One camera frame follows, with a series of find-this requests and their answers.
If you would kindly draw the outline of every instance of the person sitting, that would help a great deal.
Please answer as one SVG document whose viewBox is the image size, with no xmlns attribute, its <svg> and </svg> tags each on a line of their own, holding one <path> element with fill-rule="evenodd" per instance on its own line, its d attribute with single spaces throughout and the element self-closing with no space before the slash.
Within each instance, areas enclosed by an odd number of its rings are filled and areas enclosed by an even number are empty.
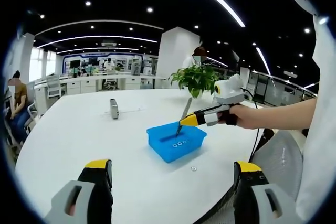
<svg viewBox="0 0 336 224">
<path fill-rule="evenodd" d="M 9 125 L 13 137 L 20 144 L 21 142 L 25 142 L 28 136 L 25 130 L 25 123 L 30 117 L 27 110 L 27 86 L 21 82 L 19 71 L 15 72 L 13 78 L 8 81 L 8 85 L 9 90 L 14 95 L 14 104 Z"/>
</svg>

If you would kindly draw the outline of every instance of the human arm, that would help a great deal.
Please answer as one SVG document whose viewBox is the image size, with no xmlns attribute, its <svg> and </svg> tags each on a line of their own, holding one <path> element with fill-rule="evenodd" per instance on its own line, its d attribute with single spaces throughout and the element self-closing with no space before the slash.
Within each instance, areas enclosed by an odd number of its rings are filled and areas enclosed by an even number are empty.
<svg viewBox="0 0 336 224">
<path fill-rule="evenodd" d="M 27 97 L 27 95 L 21 96 L 21 103 L 20 103 L 19 106 L 16 107 L 16 109 L 14 111 L 12 111 L 12 116 L 10 117 L 11 119 L 13 119 L 15 117 L 15 115 L 17 113 L 19 113 L 25 107 L 26 97 Z"/>
<path fill-rule="evenodd" d="M 245 129 L 303 130 L 310 127 L 317 99 L 276 108 L 253 109 L 243 105 L 230 108 L 238 117 L 237 125 Z"/>
</svg>

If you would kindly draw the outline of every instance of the gray object on table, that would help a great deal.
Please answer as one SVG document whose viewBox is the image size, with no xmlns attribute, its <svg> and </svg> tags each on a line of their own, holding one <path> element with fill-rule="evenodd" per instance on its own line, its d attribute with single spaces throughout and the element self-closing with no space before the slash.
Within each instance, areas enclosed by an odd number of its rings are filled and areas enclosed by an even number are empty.
<svg viewBox="0 0 336 224">
<path fill-rule="evenodd" d="M 117 101 L 115 99 L 110 99 L 110 112 L 113 119 L 118 119 L 119 117 L 119 110 Z"/>
<path fill-rule="evenodd" d="M 186 107 L 184 108 L 184 111 L 183 111 L 181 120 L 184 119 L 184 118 L 187 116 L 192 101 L 193 101 L 193 99 L 190 97 L 190 98 L 188 99 L 188 102 L 187 102 Z M 178 129 L 177 129 L 176 137 L 179 135 L 181 129 L 182 129 L 182 125 L 179 125 L 179 127 L 178 127 Z"/>
</svg>

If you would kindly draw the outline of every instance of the white wall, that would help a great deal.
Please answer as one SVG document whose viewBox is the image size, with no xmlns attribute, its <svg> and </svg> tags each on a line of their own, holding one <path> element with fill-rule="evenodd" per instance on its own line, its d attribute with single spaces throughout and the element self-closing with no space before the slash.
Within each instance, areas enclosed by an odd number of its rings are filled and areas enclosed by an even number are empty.
<svg viewBox="0 0 336 224">
<path fill-rule="evenodd" d="M 168 78 L 182 67 L 183 61 L 199 46 L 200 37 L 181 27 L 162 34 L 156 75 Z"/>
<path fill-rule="evenodd" d="M 19 40 L 14 41 L 12 48 L 9 50 L 9 57 L 13 59 L 7 71 L 9 78 L 19 70 L 21 81 L 23 83 L 29 82 L 30 55 L 32 54 L 31 49 L 33 48 L 34 38 L 34 35 L 26 33 Z"/>
</svg>

